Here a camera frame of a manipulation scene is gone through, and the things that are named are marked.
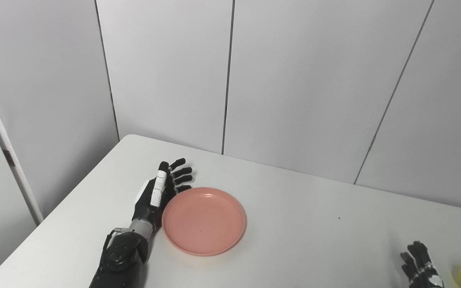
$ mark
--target robotic forearm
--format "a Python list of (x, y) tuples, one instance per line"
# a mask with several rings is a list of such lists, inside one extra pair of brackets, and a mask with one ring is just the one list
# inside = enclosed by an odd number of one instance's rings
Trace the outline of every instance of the robotic forearm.
[(192, 180), (190, 167), (172, 172), (185, 163), (184, 158), (170, 166), (161, 162), (158, 175), (147, 183), (135, 204), (129, 228), (115, 228), (106, 237), (99, 268), (90, 288), (143, 287), (148, 240), (161, 228), (163, 209), (177, 193), (191, 188), (189, 185), (178, 186)]

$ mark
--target white table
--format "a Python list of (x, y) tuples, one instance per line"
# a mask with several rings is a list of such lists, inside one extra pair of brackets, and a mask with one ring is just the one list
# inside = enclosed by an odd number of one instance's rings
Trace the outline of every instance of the white table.
[(0, 288), (87, 288), (106, 234), (129, 225), (159, 163), (180, 157), (196, 171), (194, 186), (241, 202), (247, 230), (213, 257), (187, 255), (160, 231), (147, 288), (407, 288), (399, 252), (414, 240), (429, 247), (446, 287), (456, 286), (461, 208), (130, 135), (0, 266)]

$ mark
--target wall seam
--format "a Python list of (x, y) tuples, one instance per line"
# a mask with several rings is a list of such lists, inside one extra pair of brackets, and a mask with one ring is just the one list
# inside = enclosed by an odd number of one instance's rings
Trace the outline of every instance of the wall seam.
[(421, 36), (421, 32), (423, 31), (424, 25), (426, 24), (426, 20), (428, 19), (428, 15), (430, 14), (431, 8), (433, 7), (433, 3), (435, 0), (432, 0), (430, 3), (430, 7), (428, 8), (428, 11), (426, 12), (426, 15), (424, 17), (423, 23), (421, 24), (421, 27), (419, 28), (419, 32), (417, 33), (417, 36), (415, 37), (414, 44), (412, 44), (412, 48), (410, 49), (410, 53), (408, 53), (407, 60), (405, 61), (405, 64), (401, 70), (401, 73), (399, 74), (399, 77), (397, 79), (396, 85), (392, 91), (392, 94), (389, 98), (389, 102), (387, 102), (387, 106), (385, 107), (384, 113), (382, 115), (382, 118), (380, 118), (380, 122), (378, 123), (377, 130), (375, 131), (375, 134), (373, 135), (373, 139), (371, 139), (371, 144), (369, 144), (369, 148), (367, 149), (366, 156), (364, 157), (364, 160), (362, 161), (362, 164), (359, 168), (359, 172), (357, 173), (357, 176), (355, 177), (355, 181), (353, 184), (357, 184), (357, 181), (359, 180), (360, 173), (362, 172), (362, 168), (364, 167), (364, 163), (366, 162), (367, 157), (369, 156), (369, 152), (371, 151), (371, 148), (373, 147), (373, 144), (375, 143), (375, 140), (377, 139), (378, 131), (380, 129), (380, 126), (382, 125), (385, 115), (387, 113), (387, 110), (389, 109), (389, 106), (392, 102), (392, 98), (394, 97), (394, 94), (396, 93), (397, 87), (399, 85), (399, 82), (401, 81), (401, 78), (403, 77), (403, 73), (405, 72), (405, 69), (408, 65), (408, 61), (410, 60), (410, 57), (412, 56), (412, 53), (414, 52), (415, 45), (417, 44), (417, 41), (419, 40), (419, 36)]

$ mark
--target prosthetic hand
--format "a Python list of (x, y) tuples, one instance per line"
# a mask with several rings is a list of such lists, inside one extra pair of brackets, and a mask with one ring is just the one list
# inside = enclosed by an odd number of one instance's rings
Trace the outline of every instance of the prosthetic hand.
[(408, 252), (401, 253), (401, 258), (405, 262), (401, 268), (408, 276), (409, 288), (443, 288), (444, 283), (431, 263), (428, 248), (419, 241), (408, 245), (407, 248), (414, 258)]
[(99, 268), (90, 288), (137, 288), (143, 285), (143, 266), (148, 259), (148, 240), (161, 228), (161, 216), (168, 202), (178, 193), (191, 188), (181, 185), (193, 179), (192, 168), (176, 168), (184, 158), (172, 165), (161, 162), (156, 178), (150, 180), (135, 204), (129, 228), (115, 228), (102, 248)]

